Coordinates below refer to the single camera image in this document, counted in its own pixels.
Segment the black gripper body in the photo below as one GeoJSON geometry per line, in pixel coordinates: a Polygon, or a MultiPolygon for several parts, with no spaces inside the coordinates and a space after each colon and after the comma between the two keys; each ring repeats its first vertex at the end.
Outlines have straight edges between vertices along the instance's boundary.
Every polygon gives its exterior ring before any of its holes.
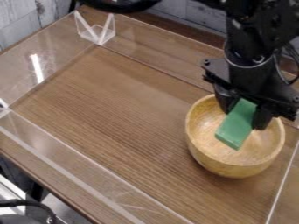
{"type": "Polygon", "coordinates": [[[283,76],[276,56],[271,55],[260,62],[246,61],[238,56],[226,55],[221,59],[205,59],[201,62],[203,79],[212,84],[232,87],[239,100],[268,104],[274,117],[282,116],[294,121],[299,115],[299,91],[292,85],[299,77],[283,76]]]}

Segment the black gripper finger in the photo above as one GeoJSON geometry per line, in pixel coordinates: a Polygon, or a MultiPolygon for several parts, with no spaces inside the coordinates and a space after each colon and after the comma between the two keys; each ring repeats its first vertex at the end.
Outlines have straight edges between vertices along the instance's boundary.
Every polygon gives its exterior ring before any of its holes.
{"type": "Polygon", "coordinates": [[[232,87],[221,86],[220,84],[213,85],[213,91],[219,107],[228,114],[239,101],[239,93],[232,87]]]}
{"type": "Polygon", "coordinates": [[[268,104],[259,104],[252,118],[252,129],[264,130],[274,117],[272,107],[268,104]]]}

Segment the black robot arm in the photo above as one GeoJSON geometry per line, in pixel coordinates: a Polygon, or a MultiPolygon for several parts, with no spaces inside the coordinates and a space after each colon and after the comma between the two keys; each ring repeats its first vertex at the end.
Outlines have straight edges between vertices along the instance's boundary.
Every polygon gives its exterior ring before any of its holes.
{"type": "Polygon", "coordinates": [[[275,117],[294,120],[299,114],[299,90],[279,62],[288,51],[299,66],[291,41],[299,37],[299,0],[195,0],[226,13],[227,39],[223,57],[201,63],[203,79],[213,86],[221,110],[230,113],[238,100],[256,104],[251,127],[264,130],[275,117]]]}

